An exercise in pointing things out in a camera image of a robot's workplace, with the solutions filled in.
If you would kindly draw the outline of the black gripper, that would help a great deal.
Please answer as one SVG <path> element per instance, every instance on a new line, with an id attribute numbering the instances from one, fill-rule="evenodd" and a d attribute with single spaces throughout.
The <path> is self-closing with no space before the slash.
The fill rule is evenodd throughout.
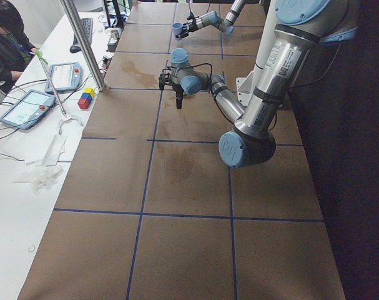
<path id="1" fill-rule="evenodd" d="M 176 108 L 177 109 L 182 109 L 182 100 L 183 100 L 183 96 L 184 96 L 184 90 L 182 89 L 181 85 L 180 84 L 174 84 L 172 86 L 172 89 L 175 91 L 176 93 Z"/>
<path id="2" fill-rule="evenodd" d="M 181 31 L 185 31 L 185 32 L 180 32 L 179 34 L 176 34 L 175 35 L 176 39 L 186 38 L 189 35 L 189 33 L 192 33 L 198 30 L 196 18 L 189 19 L 187 22 L 182 23 L 181 25 L 182 25 Z"/>

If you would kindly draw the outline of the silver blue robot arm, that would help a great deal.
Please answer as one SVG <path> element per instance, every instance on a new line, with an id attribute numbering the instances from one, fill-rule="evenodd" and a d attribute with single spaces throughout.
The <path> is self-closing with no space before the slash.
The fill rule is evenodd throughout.
<path id="1" fill-rule="evenodd" d="M 220 137 L 219 153 L 231 168 L 268 161 L 276 149 L 269 126 L 295 82 L 310 50 L 356 35 L 359 1 L 272 1 L 252 72 L 232 92 L 222 76 L 197 72 L 185 49 L 171 52 L 169 73 L 160 87 L 172 86 L 176 106 L 184 94 L 211 93 L 222 114 L 234 125 Z"/>
<path id="2" fill-rule="evenodd" d="M 176 40 L 186 38 L 190 33 L 196 32 L 199 29 L 213 26 L 220 32 L 230 35 L 234 30 L 234 23 L 240 15 L 240 12 L 245 6 L 245 1 L 236 0 L 232 4 L 225 18 L 217 15 L 216 11 L 207 12 L 201 16 L 195 16 L 189 6 L 189 14 L 187 22 L 176 22 L 172 25 L 172 34 Z"/>

